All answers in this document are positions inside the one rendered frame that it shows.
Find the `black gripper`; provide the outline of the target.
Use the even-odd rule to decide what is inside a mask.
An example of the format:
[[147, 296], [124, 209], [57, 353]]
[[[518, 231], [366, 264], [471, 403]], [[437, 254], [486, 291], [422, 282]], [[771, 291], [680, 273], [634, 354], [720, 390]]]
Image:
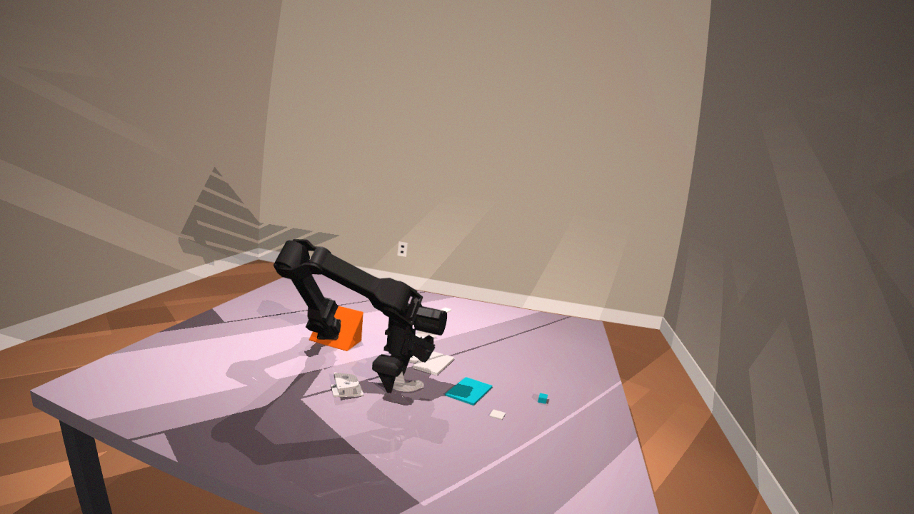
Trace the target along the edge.
[[384, 346], [384, 351], [391, 355], [380, 354], [375, 361], [373, 361], [372, 370], [378, 372], [378, 376], [384, 384], [387, 393], [392, 393], [395, 378], [401, 374], [401, 371], [403, 372], [403, 376], [407, 371], [409, 358], [411, 358], [412, 355], [409, 353], [403, 355], [402, 349], [405, 340], [407, 339], [408, 341], [409, 334], [413, 335], [413, 330], [415, 329], [398, 330], [391, 326], [388, 326], [385, 330], [386, 345]]

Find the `cyan flat rectangular plate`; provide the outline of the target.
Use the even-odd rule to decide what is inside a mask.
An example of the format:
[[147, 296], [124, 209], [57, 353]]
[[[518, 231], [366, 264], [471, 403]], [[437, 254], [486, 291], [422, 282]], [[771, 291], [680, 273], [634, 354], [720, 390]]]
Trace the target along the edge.
[[459, 401], [465, 401], [470, 405], [476, 405], [477, 401], [482, 399], [483, 395], [488, 393], [492, 385], [480, 383], [474, 378], [463, 378], [460, 383], [447, 391], [446, 396]]

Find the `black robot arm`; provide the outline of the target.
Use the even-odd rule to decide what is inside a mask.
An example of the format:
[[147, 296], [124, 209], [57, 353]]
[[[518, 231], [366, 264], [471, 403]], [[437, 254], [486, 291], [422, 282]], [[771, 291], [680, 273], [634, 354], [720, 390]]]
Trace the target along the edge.
[[[309, 251], [313, 251], [311, 259]], [[408, 284], [393, 278], [370, 276], [334, 256], [328, 248], [313, 246], [305, 238], [286, 241], [273, 267], [279, 276], [293, 281], [299, 295], [306, 301], [309, 318], [306, 328], [318, 333], [318, 341], [338, 341], [341, 319], [334, 318], [338, 309], [336, 301], [323, 297], [311, 274], [322, 274], [368, 297], [371, 305], [388, 318], [388, 325], [392, 328], [409, 330], [414, 325], [413, 335], [409, 334], [408, 341], [406, 339], [403, 344], [403, 355], [409, 353], [426, 363], [434, 352], [433, 338], [430, 335], [425, 338], [416, 336], [416, 330], [442, 336], [446, 328], [447, 312], [423, 307], [423, 296]], [[409, 297], [412, 297], [411, 302]]]

